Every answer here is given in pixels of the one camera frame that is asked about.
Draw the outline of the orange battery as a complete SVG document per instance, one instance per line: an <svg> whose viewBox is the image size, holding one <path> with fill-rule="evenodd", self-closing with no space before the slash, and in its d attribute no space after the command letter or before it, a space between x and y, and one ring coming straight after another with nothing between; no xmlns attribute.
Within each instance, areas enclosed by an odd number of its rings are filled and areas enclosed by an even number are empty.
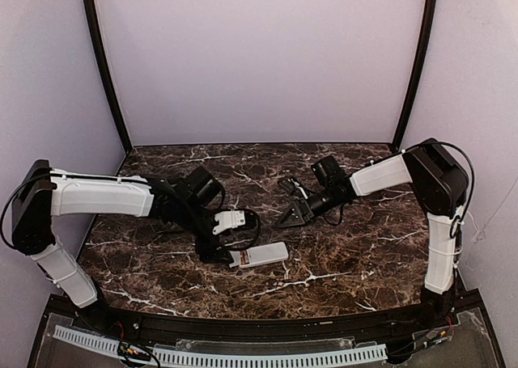
<svg viewBox="0 0 518 368"><path fill-rule="evenodd" d="M247 251L240 252L240 266L245 266L250 263Z"/></svg>

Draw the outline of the white remote control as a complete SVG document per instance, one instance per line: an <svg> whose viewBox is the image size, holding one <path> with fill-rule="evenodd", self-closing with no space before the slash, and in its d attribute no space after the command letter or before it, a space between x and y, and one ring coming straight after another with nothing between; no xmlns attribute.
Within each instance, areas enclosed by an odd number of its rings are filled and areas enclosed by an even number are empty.
<svg viewBox="0 0 518 368"><path fill-rule="evenodd" d="M240 266L240 252L242 251L231 251L233 258L233 262L229 264L231 269L235 267L247 269L260 265L278 263L287 260L289 257L289 252L284 242L269 243L251 247L243 251L248 252L250 263L245 266Z"/></svg>

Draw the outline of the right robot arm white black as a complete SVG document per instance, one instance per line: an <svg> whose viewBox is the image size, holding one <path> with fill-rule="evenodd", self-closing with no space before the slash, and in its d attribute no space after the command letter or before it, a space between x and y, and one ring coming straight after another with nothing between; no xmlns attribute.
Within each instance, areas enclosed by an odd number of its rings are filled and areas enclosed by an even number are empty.
<svg viewBox="0 0 518 368"><path fill-rule="evenodd" d="M456 279L462 250L462 225L473 198L475 171L465 170L449 153L453 145L429 138L389 157L345 173L337 160L326 156L311 166L322 187L306 189L296 178L279 180L293 201L276 221L281 229L306 226L331 209L343 209L354 200L409 184L429 228L428 266L424 290L441 296Z"/></svg>

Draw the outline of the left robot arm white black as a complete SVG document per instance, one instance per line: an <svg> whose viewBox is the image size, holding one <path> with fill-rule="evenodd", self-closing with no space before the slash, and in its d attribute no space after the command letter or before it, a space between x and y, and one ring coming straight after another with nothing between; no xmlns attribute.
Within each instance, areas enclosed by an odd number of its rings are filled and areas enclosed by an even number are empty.
<svg viewBox="0 0 518 368"><path fill-rule="evenodd" d="M231 253L219 241L224 218L207 208L223 194L223 186L204 167L167 180L72 173L52 169L40 159L4 206L2 212L11 215L11 235L2 240L36 262L77 308L85 308L100 300L100 292L53 233L53 218L122 214L172 222L194 236L201 262L230 264Z"/></svg>

